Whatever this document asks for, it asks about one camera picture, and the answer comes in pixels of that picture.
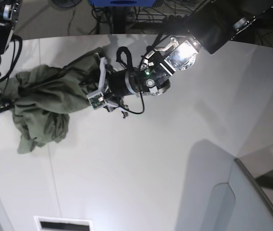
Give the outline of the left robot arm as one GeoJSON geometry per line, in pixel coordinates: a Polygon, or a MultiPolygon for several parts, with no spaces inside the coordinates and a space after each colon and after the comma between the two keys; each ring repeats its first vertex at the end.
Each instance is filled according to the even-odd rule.
{"type": "Polygon", "coordinates": [[[170,78],[192,66],[200,50],[214,54],[272,8],[273,0],[208,0],[189,16],[168,17],[139,65],[126,46],[118,48],[116,62],[124,70],[108,74],[107,96],[165,93],[170,78]]]}

